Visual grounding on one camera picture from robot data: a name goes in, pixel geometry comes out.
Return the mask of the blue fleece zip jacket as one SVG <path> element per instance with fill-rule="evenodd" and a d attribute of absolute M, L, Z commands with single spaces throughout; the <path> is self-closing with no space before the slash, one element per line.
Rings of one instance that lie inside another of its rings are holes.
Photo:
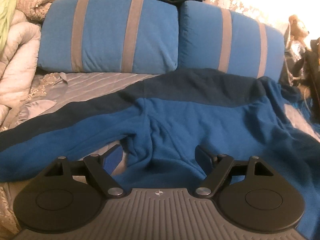
<path fill-rule="evenodd" d="M 284 110 L 300 98 L 297 88 L 268 77 L 176 70 L 2 132 L 1 182 L 33 178 L 59 156 L 78 160 L 117 140 L 129 153 L 116 176 L 126 189 L 195 189 L 204 178 L 198 145 L 238 160 L 258 155 L 302 194 L 298 231 L 319 239 L 319 142 Z"/>

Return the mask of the grey quilted bedspread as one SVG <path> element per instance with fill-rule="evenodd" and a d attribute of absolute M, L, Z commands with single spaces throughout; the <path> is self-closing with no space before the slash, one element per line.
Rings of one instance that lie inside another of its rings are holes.
<path fill-rule="evenodd" d="M 36 116 L 53 113 L 70 102 L 114 93 L 148 78 L 148 74 L 128 73 L 36 75 L 26 100 L 10 111 L 1 109 L 1 117 L 4 118 L 1 131 L 14 128 Z M 29 182 L 1 183 L 1 239 L 12 239 L 21 229 L 13 212 L 13 202 Z"/>

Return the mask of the dark clutter pile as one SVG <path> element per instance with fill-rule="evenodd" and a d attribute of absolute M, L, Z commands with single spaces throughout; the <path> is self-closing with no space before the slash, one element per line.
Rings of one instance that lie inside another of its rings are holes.
<path fill-rule="evenodd" d="M 311 40 L 310 46 L 289 42 L 279 82 L 299 89 L 301 99 L 295 107 L 319 132 L 319 39 Z"/>

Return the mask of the right blue striped pillow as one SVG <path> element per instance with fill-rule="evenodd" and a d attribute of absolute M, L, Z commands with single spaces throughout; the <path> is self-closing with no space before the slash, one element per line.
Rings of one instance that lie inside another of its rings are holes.
<path fill-rule="evenodd" d="M 240 13 L 196 1 L 179 8 L 179 68 L 278 81 L 284 51 L 280 31 Z"/>

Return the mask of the blue striped pillow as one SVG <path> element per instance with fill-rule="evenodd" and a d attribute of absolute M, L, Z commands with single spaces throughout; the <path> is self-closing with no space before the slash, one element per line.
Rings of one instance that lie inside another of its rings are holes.
<path fill-rule="evenodd" d="M 280 31 L 240 13 L 196 1 L 179 8 L 179 68 L 278 81 L 284 51 Z"/>
<path fill-rule="evenodd" d="M 57 0 L 41 30 L 48 72 L 163 74 L 177 68 L 178 11 L 157 0 Z"/>

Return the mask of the left blue striped pillow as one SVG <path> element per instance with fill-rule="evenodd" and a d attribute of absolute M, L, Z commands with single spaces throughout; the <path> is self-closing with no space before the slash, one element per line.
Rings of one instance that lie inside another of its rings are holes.
<path fill-rule="evenodd" d="M 57 0 L 41 30 L 48 72 L 163 74 L 177 68 L 178 11 L 157 0 Z"/>

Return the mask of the white puffy comforter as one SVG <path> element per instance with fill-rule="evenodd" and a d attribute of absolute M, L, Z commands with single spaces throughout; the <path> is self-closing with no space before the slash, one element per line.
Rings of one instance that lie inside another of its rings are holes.
<path fill-rule="evenodd" d="M 27 99 L 40 47 L 41 27 L 15 10 L 6 44 L 1 52 L 1 123 L 10 110 Z"/>

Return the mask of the brown plush toy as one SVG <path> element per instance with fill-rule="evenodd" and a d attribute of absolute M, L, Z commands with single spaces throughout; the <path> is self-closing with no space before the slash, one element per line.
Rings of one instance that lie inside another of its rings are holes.
<path fill-rule="evenodd" d="M 284 34 L 285 49 L 289 50 L 293 41 L 298 41 L 303 48 L 310 49 L 310 46 L 306 43 L 306 38 L 309 35 L 305 24 L 299 19 L 297 15 L 291 15 L 289 17 L 289 23 Z"/>

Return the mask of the light green blanket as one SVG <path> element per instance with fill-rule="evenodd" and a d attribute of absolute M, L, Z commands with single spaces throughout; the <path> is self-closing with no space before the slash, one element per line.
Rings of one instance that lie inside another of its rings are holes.
<path fill-rule="evenodd" d="M 8 38 L 10 24 L 12 22 L 18 0 L 1 0 L 1 51 Z"/>

